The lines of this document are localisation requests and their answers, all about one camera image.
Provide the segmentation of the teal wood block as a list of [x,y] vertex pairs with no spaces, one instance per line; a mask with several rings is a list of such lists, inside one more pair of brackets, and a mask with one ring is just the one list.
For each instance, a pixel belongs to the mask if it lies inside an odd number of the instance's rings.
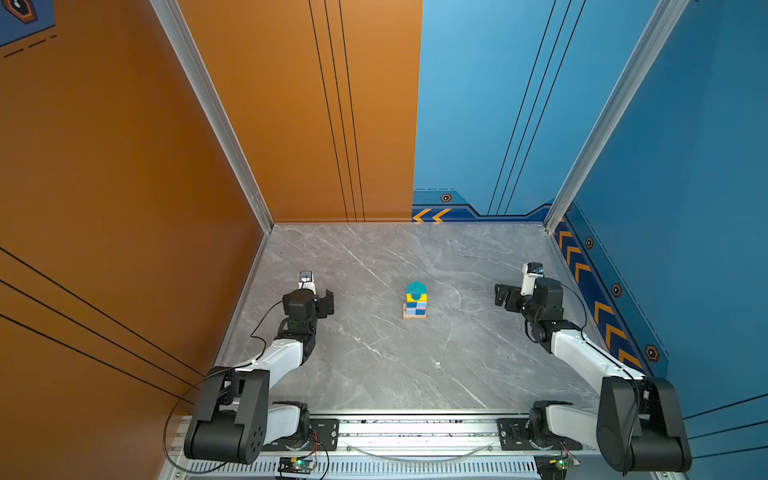
[[406,295],[421,295],[427,294],[427,292],[427,287],[419,281],[412,282],[406,287]]

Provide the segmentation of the natural wood block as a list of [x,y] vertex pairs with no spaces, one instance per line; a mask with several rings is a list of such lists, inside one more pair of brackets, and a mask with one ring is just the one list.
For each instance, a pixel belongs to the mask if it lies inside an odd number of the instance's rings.
[[406,316],[405,311],[406,311],[406,304],[403,305],[403,309],[402,309],[402,317],[406,320],[425,319],[427,317],[427,311],[426,311],[426,316],[422,316],[422,317]]

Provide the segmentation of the yellow wood block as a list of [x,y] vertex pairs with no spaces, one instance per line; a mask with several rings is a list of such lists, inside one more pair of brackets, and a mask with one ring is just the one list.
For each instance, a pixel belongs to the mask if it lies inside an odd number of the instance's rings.
[[[409,295],[411,295],[411,294],[407,294],[407,295],[406,295],[406,303],[408,303],[408,302],[414,302],[414,301],[410,301]],[[422,295],[422,298],[421,298],[421,301],[419,301],[419,302],[426,302],[426,303],[427,303],[427,301],[428,301],[428,296],[427,296],[426,294],[421,294],[421,295]]]

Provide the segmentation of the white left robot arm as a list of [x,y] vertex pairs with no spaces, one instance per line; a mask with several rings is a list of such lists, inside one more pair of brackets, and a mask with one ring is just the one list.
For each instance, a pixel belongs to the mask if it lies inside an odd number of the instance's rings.
[[284,295],[280,305],[285,318],[261,353],[236,366],[216,366],[200,382],[184,438],[186,458],[247,465],[275,441],[301,447],[309,440],[308,406],[272,403],[270,390],[307,362],[317,343],[318,321],[334,314],[334,294],[299,288]]

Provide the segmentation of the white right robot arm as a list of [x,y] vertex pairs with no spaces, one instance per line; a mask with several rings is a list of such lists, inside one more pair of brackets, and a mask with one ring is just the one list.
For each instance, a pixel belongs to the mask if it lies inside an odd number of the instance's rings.
[[565,319],[564,289],[533,274],[522,286],[497,284],[494,302],[520,314],[527,337],[569,365],[598,394],[594,414],[563,401],[540,400],[529,411],[529,441],[540,449],[570,439],[600,452],[614,470],[689,471],[693,455],[676,390],[611,356]]

